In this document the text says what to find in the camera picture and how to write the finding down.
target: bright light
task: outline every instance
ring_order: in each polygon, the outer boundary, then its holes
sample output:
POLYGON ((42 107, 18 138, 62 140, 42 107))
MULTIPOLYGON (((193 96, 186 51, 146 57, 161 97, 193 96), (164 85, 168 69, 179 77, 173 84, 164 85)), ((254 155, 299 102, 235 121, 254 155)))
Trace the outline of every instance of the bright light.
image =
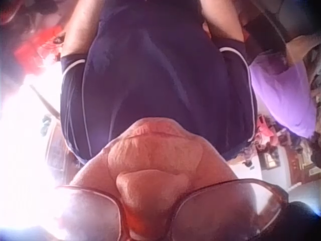
MULTIPOLYGON (((59 64, 42 76, 27 76, 25 83, 29 82, 55 108, 59 107, 59 64)), ((28 84, 4 105, 0 120, 0 227, 37 225, 39 210, 46 205, 44 198, 54 187, 45 163, 48 140, 40 132, 47 113, 28 84)))

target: eyeglass frame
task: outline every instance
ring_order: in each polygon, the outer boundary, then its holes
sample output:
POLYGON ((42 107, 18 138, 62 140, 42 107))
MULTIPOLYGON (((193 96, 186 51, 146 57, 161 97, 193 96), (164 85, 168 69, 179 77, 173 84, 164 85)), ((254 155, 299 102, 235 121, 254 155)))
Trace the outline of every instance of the eyeglass frame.
MULTIPOLYGON (((275 195, 275 197, 278 199, 278 202, 280 203, 280 212, 282 212, 286 206, 289 204, 289 195, 288 193, 282 189, 281 187, 259 180, 259 179, 235 179, 235 180, 230 180, 230 181, 225 181, 225 182, 220 182, 220 183, 216 183, 216 184, 212 184, 212 185, 208 185, 205 187, 202 187, 200 189, 185 193, 184 195, 182 195, 173 205, 172 208, 172 217, 170 219, 167 220, 166 223, 166 234, 159 239, 159 241, 162 240, 167 240, 166 238, 169 238, 169 240, 173 240, 173 234, 172 234, 172 223, 174 222, 174 219, 178 213, 178 210, 180 209, 180 207, 182 207, 183 203, 192 198, 192 196, 196 196, 198 194, 200 194, 201 192, 205 192, 207 190, 210 190, 214 187, 218 187, 221 185, 225 185, 225 184, 230 184, 230 183, 246 183, 246 184, 257 184, 259 186, 262 186, 264 188, 266 188, 268 191, 270 191, 271 193, 273 193, 273 195, 275 195)), ((119 222, 120 222, 120 230, 119 230, 119 238, 118 241, 135 241, 134 239, 132 239, 130 237, 129 234, 129 228, 128 228, 128 224, 127 224, 127 220, 126 220, 126 215, 125 215, 125 211, 124 211, 124 207, 122 205, 122 203, 120 202, 120 200, 115 197, 114 195, 107 193, 107 192, 103 192, 101 190, 95 189, 95 188, 88 188, 88 187, 82 187, 82 186, 76 186, 76 185, 63 185, 63 186, 58 186, 55 188, 55 190, 60 190, 60 189, 69 189, 69 190, 75 190, 75 191, 83 191, 83 192, 87 192, 87 193, 92 193, 98 196, 101 196, 103 198, 107 198, 108 200, 112 201, 118 208, 119 211, 119 222)), ((254 236, 251 238, 251 240, 255 240, 256 238, 262 236, 262 234, 266 234, 269 233, 271 231, 271 229, 274 227, 274 225, 271 225, 272 223, 276 223, 277 220, 281 217, 281 215, 279 214, 276 219, 272 220, 271 223, 269 225, 267 225, 267 228, 265 228, 261 233, 259 233, 258 235, 254 236)))

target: white stripe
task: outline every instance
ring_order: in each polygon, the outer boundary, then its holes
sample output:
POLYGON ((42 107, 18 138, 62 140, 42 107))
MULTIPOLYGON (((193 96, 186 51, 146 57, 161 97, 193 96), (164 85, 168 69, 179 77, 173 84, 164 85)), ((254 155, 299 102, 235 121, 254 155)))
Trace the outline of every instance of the white stripe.
POLYGON ((83 114, 83 119, 84 119, 84 125, 85 125, 85 132, 86 132, 86 138, 87 138, 87 144, 88 144, 88 150, 89 150, 89 155, 92 158, 92 151, 91 151, 91 144, 90 144, 90 139, 88 135, 88 128, 87 128, 87 122, 86 122, 86 112, 85 112, 85 101, 84 101, 84 86, 85 86, 85 81, 84 77, 82 77, 82 84, 81 84, 81 105, 82 105, 82 114, 83 114))
POLYGON ((81 63, 85 63, 85 62, 86 62, 85 59, 80 59, 80 60, 77 60, 76 62, 72 63, 72 64, 69 65, 69 66, 67 67, 67 69, 64 71, 64 73, 62 74, 62 77, 64 78, 65 75, 67 74, 67 72, 68 72, 69 70, 71 70, 73 67, 75 67, 76 65, 81 64, 81 63))
POLYGON ((253 134, 252 134, 251 138, 248 140, 250 142, 253 140, 253 138, 255 136, 255 131, 256 131, 256 128, 255 128, 256 121, 255 121, 254 100, 253 100, 253 93, 252 93, 252 81, 251 81, 250 68, 247 65, 245 58, 243 57, 243 55, 239 51, 237 51, 236 49, 230 48, 230 47, 220 48, 220 52, 225 52, 225 51, 233 52, 233 53, 237 54, 243 60, 245 66, 246 66, 246 69, 247 69, 247 75, 249 76, 249 86, 250 86, 250 93, 251 93, 252 116, 253 116, 253 134))

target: navy blue shirt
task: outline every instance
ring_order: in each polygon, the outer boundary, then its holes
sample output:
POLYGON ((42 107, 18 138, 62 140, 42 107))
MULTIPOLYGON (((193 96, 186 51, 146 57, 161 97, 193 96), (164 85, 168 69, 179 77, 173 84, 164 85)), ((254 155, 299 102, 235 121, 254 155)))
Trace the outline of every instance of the navy blue shirt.
POLYGON ((61 122, 84 162, 144 117, 167 117, 227 160, 253 138, 245 46, 210 39, 188 11, 145 1, 105 6, 88 55, 63 57, 61 122))

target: purple cloth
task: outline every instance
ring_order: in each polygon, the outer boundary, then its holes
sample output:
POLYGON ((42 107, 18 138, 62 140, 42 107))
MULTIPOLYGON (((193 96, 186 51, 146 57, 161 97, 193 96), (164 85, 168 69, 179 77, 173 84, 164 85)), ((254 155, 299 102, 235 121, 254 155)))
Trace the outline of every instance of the purple cloth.
POLYGON ((255 93, 275 120, 298 136, 311 137, 316 124, 316 105, 310 96, 304 63, 288 68, 281 54, 262 54, 250 65, 250 71, 255 93), (269 70, 273 65, 274 73, 269 70))

